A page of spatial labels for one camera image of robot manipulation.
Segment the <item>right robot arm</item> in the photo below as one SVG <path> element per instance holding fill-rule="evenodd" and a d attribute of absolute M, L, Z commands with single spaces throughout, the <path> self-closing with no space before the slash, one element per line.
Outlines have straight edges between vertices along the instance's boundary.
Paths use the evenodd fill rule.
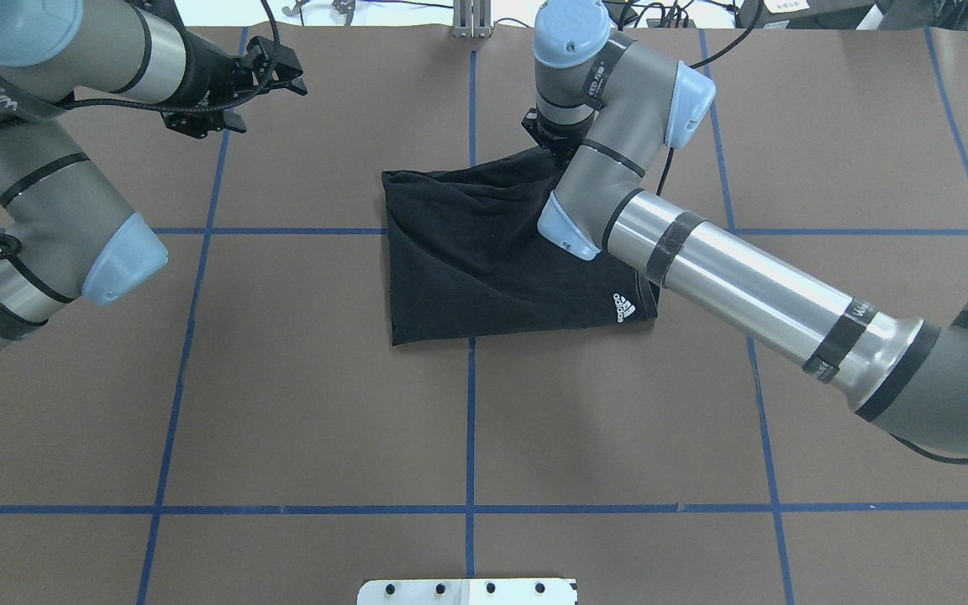
<path fill-rule="evenodd" d="M 606 253 L 838 388 L 858 418 L 919 455 L 968 464 L 968 302 L 949 326 L 899 320 L 641 182 L 684 148 L 714 81 L 612 26 L 602 1 L 534 20 L 534 141 L 567 165 L 538 219 L 562 251 Z"/>

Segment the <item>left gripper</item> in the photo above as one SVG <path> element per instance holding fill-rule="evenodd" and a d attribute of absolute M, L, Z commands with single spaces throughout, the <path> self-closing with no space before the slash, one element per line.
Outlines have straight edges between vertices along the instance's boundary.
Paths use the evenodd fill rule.
<path fill-rule="evenodd" d="M 147 16 L 165 20 L 178 34 L 185 51 L 183 80 L 173 95 L 157 101 L 158 106 L 208 108 L 275 91 L 289 91 L 301 97 L 308 95 L 303 67 L 295 50 L 277 45 L 273 39 L 253 37 L 246 43 L 245 66 L 242 66 L 238 57 L 188 31 L 173 1 L 141 1 L 139 10 L 145 11 Z M 273 79 L 260 79 L 254 84 L 252 73 L 254 76 L 273 76 Z M 295 77 L 282 79 L 281 76 Z M 166 128 L 195 139 L 204 139 L 208 134 L 224 130 L 242 134 L 247 131 L 245 120 L 227 108 L 203 113 L 162 111 L 160 115 Z"/>

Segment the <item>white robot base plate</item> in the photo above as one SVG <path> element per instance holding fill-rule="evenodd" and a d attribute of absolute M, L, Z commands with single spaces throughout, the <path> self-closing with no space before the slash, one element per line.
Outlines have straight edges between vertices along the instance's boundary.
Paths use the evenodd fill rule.
<path fill-rule="evenodd" d="M 380 579 L 360 587 L 357 604 L 577 604 L 573 579 Z"/>

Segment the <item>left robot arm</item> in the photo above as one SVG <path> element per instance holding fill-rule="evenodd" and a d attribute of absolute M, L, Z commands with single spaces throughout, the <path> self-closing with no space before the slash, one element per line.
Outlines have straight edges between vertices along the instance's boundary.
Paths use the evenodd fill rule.
<path fill-rule="evenodd" d="M 186 29 L 173 1 L 0 1 L 0 350 L 73 300 L 110 305 L 161 271 L 166 247 L 59 123 L 78 108 L 160 115 L 204 139 L 244 133 L 235 108 L 306 95 L 279 34 L 238 56 Z"/>

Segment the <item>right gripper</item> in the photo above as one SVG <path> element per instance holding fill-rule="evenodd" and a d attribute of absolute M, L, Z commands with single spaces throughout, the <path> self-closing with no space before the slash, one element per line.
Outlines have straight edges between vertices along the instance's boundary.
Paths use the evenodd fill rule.
<path fill-rule="evenodd" d="M 547 119 L 538 108 L 530 108 L 521 125 L 535 144 L 548 150 L 555 160 L 572 160 L 594 125 L 594 114 L 589 113 L 573 124 L 558 124 Z"/>

